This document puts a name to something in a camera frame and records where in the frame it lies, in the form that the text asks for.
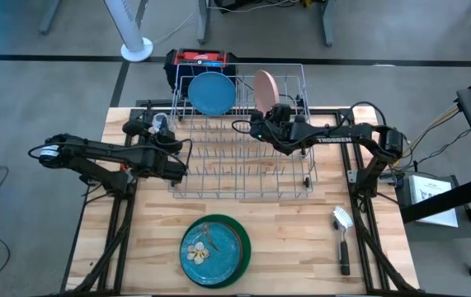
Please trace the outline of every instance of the dish rack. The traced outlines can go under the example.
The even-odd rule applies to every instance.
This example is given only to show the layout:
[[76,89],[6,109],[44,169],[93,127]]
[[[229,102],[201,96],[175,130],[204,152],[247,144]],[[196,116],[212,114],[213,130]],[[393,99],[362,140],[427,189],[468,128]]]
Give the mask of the dish rack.
[[[180,156],[190,155],[187,176],[182,183],[172,184],[169,191],[175,198],[191,199],[303,199],[312,192],[317,181],[316,163],[312,149],[300,150],[286,156],[248,134],[232,129],[235,120],[249,120],[255,110],[253,79],[257,70],[270,73],[276,80],[280,103],[289,104],[296,115],[305,116],[309,123],[309,105],[301,64],[230,64],[236,68],[228,76],[235,84],[235,106],[222,116],[202,115],[183,96],[182,86],[204,71],[221,72],[221,68],[203,64],[185,64],[177,68],[177,80],[172,100],[170,126],[177,139],[186,142]],[[191,76],[180,76],[180,67],[191,67]],[[249,130],[248,124],[237,124]]]

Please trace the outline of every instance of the dish brush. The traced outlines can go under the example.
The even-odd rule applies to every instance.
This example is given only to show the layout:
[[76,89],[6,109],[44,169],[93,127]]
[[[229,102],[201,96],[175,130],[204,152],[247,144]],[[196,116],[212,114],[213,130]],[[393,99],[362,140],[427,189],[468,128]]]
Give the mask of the dish brush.
[[340,206],[336,206],[332,212],[334,218],[334,229],[341,231],[341,241],[338,246],[338,255],[340,259],[340,270],[343,276],[349,276],[351,269],[349,267],[349,248],[345,241],[345,233],[352,227],[352,219],[350,215]]

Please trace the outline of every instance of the yellow wire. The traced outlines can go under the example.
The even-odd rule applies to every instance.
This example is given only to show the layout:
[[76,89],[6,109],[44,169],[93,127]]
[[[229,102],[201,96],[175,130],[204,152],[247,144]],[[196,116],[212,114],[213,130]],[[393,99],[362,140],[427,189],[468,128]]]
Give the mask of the yellow wire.
[[[407,149],[403,152],[402,155],[405,155],[407,153],[408,150],[410,149],[414,149],[413,145],[427,132],[428,129],[430,129],[432,126],[434,125],[438,125],[438,124],[442,124],[444,123],[445,121],[448,120],[448,118],[450,118],[452,115],[456,114],[457,112],[459,112],[459,108],[457,106],[454,106],[452,109],[448,110],[444,115],[442,115],[440,117],[440,119],[434,121],[433,123],[431,123],[431,125],[429,125],[427,128],[424,129],[424,132],[420,135],[418,135],[415,140],[413,140],[413,142],[411,142],[408,146],[407,146]],[[398,163],[400,163],[400,159],[395,162],[393,164],[393,166],[397,166]]]

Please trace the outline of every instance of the blue plate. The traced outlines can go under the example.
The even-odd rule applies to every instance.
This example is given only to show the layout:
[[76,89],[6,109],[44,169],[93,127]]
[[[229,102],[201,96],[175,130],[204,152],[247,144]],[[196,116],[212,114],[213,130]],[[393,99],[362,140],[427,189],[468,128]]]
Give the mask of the blue plate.
[[235,104],[235,85],[224,74],[205,72],[191,81],[187,96],[191,104],[208,116],[221,116]]
[[241,241],[226,224],[204,222],[186,233],[180,246],[180,262],[187,276],[199,285],[226,281],[239,267]]

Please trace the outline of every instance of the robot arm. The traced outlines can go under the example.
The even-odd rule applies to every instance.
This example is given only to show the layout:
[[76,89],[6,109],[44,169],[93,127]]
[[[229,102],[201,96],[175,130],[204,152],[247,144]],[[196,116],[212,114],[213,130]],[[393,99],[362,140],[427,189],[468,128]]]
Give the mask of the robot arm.
[[[174,133],[167,128],[167,120],[156,133],[149,132],[152,116],[150,111],[147,112],[145,122],[130,120],[123,126],[122,130],[128,136],[139,136],[139,142],[135,145],[105,144],[70,134],[58,134],[33,148],[29,154],[45,167],[68,168],[80,173],[80,179],[85,183],[99,181],[114,196],[131,194],[131,177],[157,177],[180,183],[186,175],[187,165],[174,153],[180,152],[182,143],[190,140],[176,141]],[[31,154],[37,149],[41,149],[39,157]],[[92,162],[93,159],[120,163],[129,172],[111,172]]]
[[[366,147],[373,158],[365,169],[358,170],[353,186],[354,194],[376,196],[379,175],[389,165],[402,157],[403,134],[385,125],[359,125],[314,127],[302,115],[290,121],[291,109],[286,104],[276,104],[266,115],[260,111],[252,114],[249,134],[255,139],[272,144],[274,149],[290,155],[298,149],[308,149],[316,144],[359,144]],[[372,134],[379,134],[378,142]]]

